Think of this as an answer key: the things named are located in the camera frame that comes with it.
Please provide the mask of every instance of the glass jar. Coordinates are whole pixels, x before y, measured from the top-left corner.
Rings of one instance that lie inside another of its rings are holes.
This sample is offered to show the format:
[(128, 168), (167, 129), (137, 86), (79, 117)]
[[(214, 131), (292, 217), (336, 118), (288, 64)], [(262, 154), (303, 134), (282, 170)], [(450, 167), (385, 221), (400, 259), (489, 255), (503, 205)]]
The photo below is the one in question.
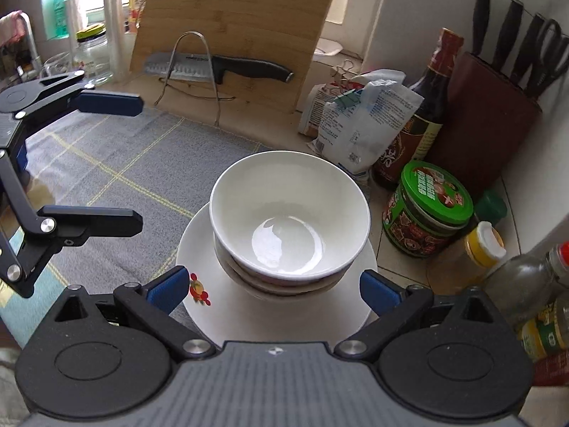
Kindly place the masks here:
[(85, 71), (85, 78), (101, 85), (112, 77), (104, 24), (90, 25), (77, 33), (78, 49), (73, 66)]

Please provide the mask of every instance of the stacked bowls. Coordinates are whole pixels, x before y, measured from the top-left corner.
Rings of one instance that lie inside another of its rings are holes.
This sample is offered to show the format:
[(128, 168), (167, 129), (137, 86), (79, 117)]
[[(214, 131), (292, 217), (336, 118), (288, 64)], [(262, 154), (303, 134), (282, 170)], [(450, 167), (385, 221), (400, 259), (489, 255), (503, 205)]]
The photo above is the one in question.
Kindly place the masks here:
[(301, 152), (236, 162), (209, 201), (224, 271), (259, 298), (290, 300), (333, 287), (365, 246), (368, 204), (340, 169)]

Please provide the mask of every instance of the jar lid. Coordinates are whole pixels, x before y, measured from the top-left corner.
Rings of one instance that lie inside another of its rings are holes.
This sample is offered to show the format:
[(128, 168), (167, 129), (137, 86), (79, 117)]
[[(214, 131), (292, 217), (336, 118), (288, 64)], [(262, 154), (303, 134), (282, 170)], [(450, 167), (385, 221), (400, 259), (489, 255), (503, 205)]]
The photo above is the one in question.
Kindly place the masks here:
[(507, 206), (504, 200), (496, 194), (496, 191), (487, 189), (474, 206), (474, 213), (478, 221), (489, 221), (492, 226), (507, 215)]
[(464, 225), (474, 212), (468, 191), (450, 173), (436, 165), (412, 160), (403, 167), (401, 184), (425, 212), (451, 225)]
[(468, 235), (470, 253), (483, 267), (491, 268), (506, 256), (504, 242), (488, 221), (481, 221)]
[(98, 38), (105, 34), (105, 25), (104, 24), (93, 24), (89, 25), (86, 29), (78, 31), (77, 33), (77, 41), (79, 43), (88, 41), (90, 39)]

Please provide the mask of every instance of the chef knife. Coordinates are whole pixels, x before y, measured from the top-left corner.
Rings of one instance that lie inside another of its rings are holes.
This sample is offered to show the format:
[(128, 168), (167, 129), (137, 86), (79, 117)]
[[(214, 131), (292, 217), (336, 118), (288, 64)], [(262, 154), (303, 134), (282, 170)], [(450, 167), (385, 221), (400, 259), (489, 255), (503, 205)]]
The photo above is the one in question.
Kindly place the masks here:
[(479, 56), (490, 20), (490, 0), (476, 0), (472, 15), (472, 54)]
[[(168, 73), (170, 53), (153, 53), (144, 62), (144, 73), (165, 77)], [(219, 85), (228, 70), (249, 78), (273, 78), (288, 83), (294, 73), (275, 62), (261, 59), (212, 56), (213, 76)], [(172, 68), (171, 79), (192, 82), (210, 82), (211, 74), (208, 57), (204, 54), (177, 53)]]
[(545, 23), (545, 18), (541, 14), (536, 14), (531, 21), (530, 27), (527, 29), (525, 38), (523, 39), (520, 51), (511, 71), (510, 81), (514, 85), (518, 85), (530, 68), (531, 63), (536, 57), (536, 41), (539, 31)]
[(514, 47), (514, 43), (516, 43), (522, 22), (522, 14), (523, 3), (519, 0), (512, 0), (510, 8), (507, 10), (506, 19), (504, 19), (500, 29), (494, 59), (492, 60), (492, 69), (496, 72), (502, 70), (511, 49)]

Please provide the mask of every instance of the knife handle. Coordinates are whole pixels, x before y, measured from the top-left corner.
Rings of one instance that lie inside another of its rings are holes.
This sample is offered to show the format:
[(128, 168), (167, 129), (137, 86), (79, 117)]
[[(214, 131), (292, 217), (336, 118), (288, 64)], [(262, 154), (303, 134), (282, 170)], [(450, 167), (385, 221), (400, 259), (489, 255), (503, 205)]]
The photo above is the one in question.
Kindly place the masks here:
[(536, 58), (537, 36), (545, 23), (545, 18), (541, 14), (536, 14), (527, 29), (525, 38), (520, 46), (520, 52), (516, 58), (516, 63), (511, 71), (510, 81), (517, 85), (525, 75), (527, 70)]
[(243, 77), (274, 78), (288, 83), (294, 73), (280, 64), (262, 61), (261, 59), (234, 58), (229, 56), (212, 56), (213, 76), (218, 85), (223, 83), (223, 75), (228, 70)]
[(512, 0), (510, 8), (507, 10), (506, 19), (500, 29), (498, 35), (498, 44), (494, 52), (494, 59), (492, 61), (492, 69), (500, 72), (506, 63), (507, 57), (510, 55), (511, 49), (516, 43), (518, 32), (520, 31), (520, 24), (522, 22), (523, 3), (519, 0)]
[(479, 56), (490, 21), (490, 0), (476, 0), (472, 15), (472, 54)]

